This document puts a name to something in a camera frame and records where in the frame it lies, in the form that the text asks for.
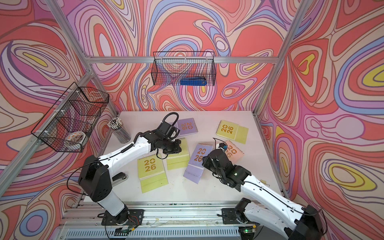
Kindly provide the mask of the clear cup of coloured pencils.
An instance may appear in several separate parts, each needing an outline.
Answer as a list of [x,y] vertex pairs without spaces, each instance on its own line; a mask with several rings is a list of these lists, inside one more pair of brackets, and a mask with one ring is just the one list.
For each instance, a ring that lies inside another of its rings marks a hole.
[[113,131],[120,143],[126,144],[131,140],[131,135],[125,130],[120,118],[112,118],[108,123],[108,127]]

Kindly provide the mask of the purple desk calendar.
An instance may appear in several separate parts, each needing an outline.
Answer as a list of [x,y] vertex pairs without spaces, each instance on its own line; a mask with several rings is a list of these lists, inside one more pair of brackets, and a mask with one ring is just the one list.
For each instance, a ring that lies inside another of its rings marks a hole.
[[197,144],[188,162],[183,177],[198,184],[204,172],[203,157],[207,156],[213,148],[213,145],[202,143]]
[[177,128],[180,130],[179,137],[197,134],[198,129],[194,118],[178,120]]

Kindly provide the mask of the tape roll in basket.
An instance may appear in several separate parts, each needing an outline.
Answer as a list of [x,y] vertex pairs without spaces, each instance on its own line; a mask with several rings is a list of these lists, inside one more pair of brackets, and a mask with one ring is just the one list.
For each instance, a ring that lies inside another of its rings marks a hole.
[[79,147],[83,140],[85,139],[86,134],[82,131],[76,131],[73,133],[70,133],[66,138],[65,138],[65,145],[66,146],[75,146]]

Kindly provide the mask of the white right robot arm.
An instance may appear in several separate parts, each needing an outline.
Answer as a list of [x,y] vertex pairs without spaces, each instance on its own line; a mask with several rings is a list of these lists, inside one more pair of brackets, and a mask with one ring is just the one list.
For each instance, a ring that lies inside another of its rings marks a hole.
[[276,193],[247,169],[233,165],[222,148],[203,157],[203,167],[222,184],[247,195],[235,207],[239,223],[260,224],[286,240],[320,240],[327,232],[319,210],[311,205],[303,207]]

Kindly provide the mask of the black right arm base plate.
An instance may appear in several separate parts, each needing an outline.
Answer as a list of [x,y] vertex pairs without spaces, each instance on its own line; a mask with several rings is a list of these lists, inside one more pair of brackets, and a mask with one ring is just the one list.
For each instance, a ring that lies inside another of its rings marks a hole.
[[254,222],[248,220],[241,220],[239,214],[236,213],[234,208],[223,208],[221,209],[221,213],[218,214],[219,217],[222,218],[224,225],[253,225]]

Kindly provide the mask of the blue pouch in basket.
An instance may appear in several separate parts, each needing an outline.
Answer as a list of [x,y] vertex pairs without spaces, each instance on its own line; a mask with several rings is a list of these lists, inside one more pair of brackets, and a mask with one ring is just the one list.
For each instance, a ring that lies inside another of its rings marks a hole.
[[187,77],[180,80],[182,86],[206,86],[207,80],[204,77]]

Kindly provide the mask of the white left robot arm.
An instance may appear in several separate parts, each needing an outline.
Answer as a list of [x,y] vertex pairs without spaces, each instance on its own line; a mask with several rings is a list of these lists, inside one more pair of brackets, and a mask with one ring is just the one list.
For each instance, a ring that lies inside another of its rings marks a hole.
[[78,184],[93,202],[103,207],[121,225],[128,220],[130,212],[114,193],[113,178],[121,173],[125,165],[150,152],[180,153],[181,141],[176,139],[179,134],[177,127],[161,122],[155,130],[138,133],[132,142],[110,154],[90,156],[85,160]]

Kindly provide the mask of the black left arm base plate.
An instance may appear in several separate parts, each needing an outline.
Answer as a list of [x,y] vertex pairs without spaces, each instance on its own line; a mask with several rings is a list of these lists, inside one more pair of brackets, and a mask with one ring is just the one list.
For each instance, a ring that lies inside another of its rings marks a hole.
[[123,212],[117,216],[112,216],[108,211],[105,211],[103,214],[100,214],[99,217],[102,217],[102,226],[137,227],[143,222],[144,212],[143,209],[128,209],[123,210]]

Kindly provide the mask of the green desk calendar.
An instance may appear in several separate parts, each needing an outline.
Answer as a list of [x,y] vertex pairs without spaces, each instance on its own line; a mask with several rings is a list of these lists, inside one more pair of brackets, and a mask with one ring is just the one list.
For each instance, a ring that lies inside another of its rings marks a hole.
[[223,137],[241,144],[246,144],[249,129],[238,124],[221,120],[217,129],[217,136]]
[[169,183],[163,160],[156,155],[138,159],[138,177],[142,193],[158,189]]
[[188,162],[190,160],[190,153],[188,142],[186,138],[181,138],[180,147],[182,151],[178,154],[170,154],[168,155],[167,161],[167,170],[175,170],[179,168],[186,168],[188,166]]

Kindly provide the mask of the pink desk calendar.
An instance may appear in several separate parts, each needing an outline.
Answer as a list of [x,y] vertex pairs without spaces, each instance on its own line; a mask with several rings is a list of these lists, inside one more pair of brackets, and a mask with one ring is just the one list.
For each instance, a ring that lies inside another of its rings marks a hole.
[[244,153],[230,140],[225,141],[227,144],[226,155],[232,164],[236,164],[243,156]]

